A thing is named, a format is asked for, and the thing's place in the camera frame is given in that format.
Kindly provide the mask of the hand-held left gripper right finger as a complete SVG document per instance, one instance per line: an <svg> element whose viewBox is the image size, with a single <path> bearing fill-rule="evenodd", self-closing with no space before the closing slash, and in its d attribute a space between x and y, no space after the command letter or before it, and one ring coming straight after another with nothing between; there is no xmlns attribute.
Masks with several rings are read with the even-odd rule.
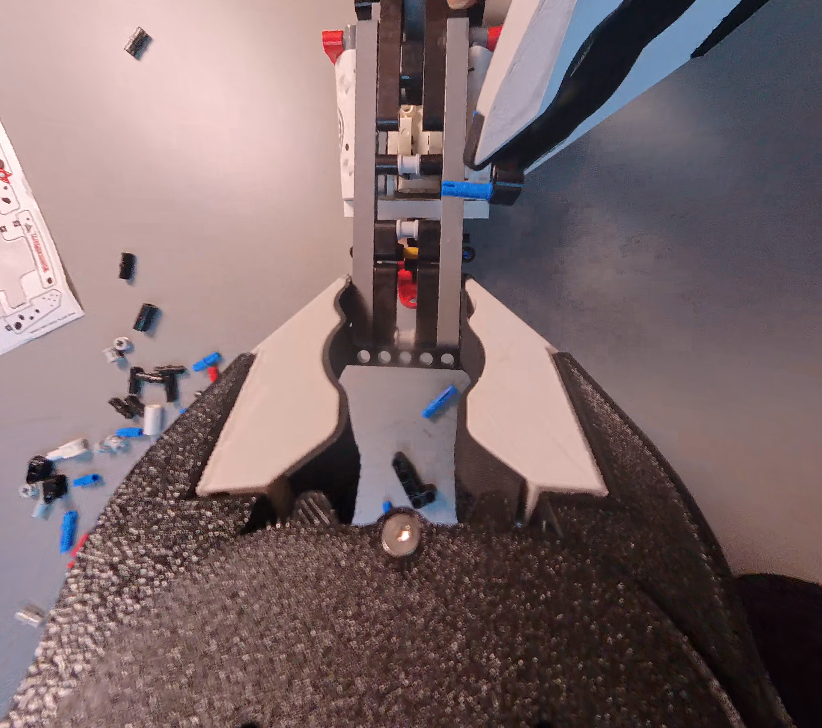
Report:
<svg viewBox="0 0 822 728"><path fill-rule="evenodd" d="M467 432L524 484L518 517L527 523L542 493L603 498L596 464L554 356L557 350L478 282L465 284L468 326L484 353L467 396Z"/></svg>

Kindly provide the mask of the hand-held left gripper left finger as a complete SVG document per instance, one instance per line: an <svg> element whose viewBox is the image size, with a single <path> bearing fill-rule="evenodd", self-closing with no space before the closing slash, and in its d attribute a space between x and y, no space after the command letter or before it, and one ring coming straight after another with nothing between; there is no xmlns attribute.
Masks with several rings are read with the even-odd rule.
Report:
<svg viewBox="0 0 822 728"><path fill-rule="evenodd" d="M196 494L263 493L318 455L344 429L348 409L331 343L343 328L337 278L254 349L254 362Z"/></svg>

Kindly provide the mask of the black angled beam piece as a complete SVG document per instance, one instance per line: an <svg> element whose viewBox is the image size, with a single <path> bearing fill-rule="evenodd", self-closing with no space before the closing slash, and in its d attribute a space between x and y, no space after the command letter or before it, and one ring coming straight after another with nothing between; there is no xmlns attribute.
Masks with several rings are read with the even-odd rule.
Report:
<svg viewBox="0 0 822 728"><path fill-rule="evenodd" d="M423 508L436 500L437 487L423 481L416 467L404 453L397 452L395 454L392 459L392 467L413 508Z"/></svg>
<svg viewBox="0 0 822 728"><path fill-rule="evenodd" d="M524 171L514 163L494 163L491 167L490 205L512 206L524 187Z"/></svg>

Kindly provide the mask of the white toy brick truck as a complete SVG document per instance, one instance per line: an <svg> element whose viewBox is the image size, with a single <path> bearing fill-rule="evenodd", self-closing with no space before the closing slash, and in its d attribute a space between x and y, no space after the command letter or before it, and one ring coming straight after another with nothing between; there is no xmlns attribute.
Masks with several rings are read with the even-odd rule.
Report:
<svg viewBox="0 0 822 728"><path fill-rule="evenodd" d="M353 311L361 365L456 368L464 319L465 220L484 200L441 198L441 182L491 182L464 163L501 27L484 0L354 0L357 24L322 35L334 63L344 213L354 219Z"/></svg>

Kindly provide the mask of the grey desk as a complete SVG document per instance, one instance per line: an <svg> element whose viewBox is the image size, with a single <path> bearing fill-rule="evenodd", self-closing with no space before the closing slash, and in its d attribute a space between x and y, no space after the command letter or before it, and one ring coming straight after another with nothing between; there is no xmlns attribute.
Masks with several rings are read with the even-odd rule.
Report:
<svg viewBox="0 0 822 728"><path fill-rule="evenodd" d="M102 350L233 359L348 268L323 29L352 0L2 0L2 123L85 310L2 356L2 716L63 584L26 463L120 425ZM138 61L137 27L153 38ZM472 274L652 439L736 573L820 582L820 0L771 0L468 229ZM121 253L137 258L118 278Z"/></svg>

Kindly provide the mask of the scattered loose brick pieces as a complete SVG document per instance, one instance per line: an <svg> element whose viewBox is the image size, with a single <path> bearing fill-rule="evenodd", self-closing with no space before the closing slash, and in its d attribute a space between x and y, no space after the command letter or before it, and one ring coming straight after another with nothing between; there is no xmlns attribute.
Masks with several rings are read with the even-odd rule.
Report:
<svg viewBox="0 0 822 728"><path fill-rule="evenodd" d="M130 252L121 253L118 278L131 282L137 267L137 258ZM134 333L148 333L159 315L159 307L144 303L138 312L132 331ZM104 356L109 363L124 361L132 350L132 342L128 335L117 337L104 350ZM194 372L206 371L211 383L220 377L219 363L221 353L214 352L202 357L193 363ZM122 418L135 421L138 425L124 426L112 435L108 435L98 445L98 452L116 454L127 445L129 439L159 438L164 429L165 410L178 407L179 378L188 371L184 365L158 365L154 370L147 371L143 367L133 365L128 374L128 393L123 398L110 398L108 404L114 408ZM161 404L145 404L142 397L142 388L147 384L159 384L164 390L164 401ZM83 458L93 454L92 447L85 439L75 439L56 447L46 455L36 455L27 464L26 480L20 488L23 497L37 500L32 517L45 517L51 507L68 494L69 481L65 474L57 470L57 465L67 459ZM94 472L81 475L71 481L72 487L88 487L101 483L103 477ZM79 515L77 510L69 509L63 513L60 526L59 552L62 555L71 555L70 568L79 549L85 544L87 535L77 540ZM15 619L27 623L35 628L45 620L45 613L36 606L26 605L15 613Z"/></svg>

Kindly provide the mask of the white sticker sheet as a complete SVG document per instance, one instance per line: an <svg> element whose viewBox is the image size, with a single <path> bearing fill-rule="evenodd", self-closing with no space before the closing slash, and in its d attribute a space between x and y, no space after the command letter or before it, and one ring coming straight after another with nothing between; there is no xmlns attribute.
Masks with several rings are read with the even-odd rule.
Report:
<svg viewBox="0 0 822 728"><path fill-rule="evenodd" d="M84 314L12 142L1 129L1 353Z"/></svg>

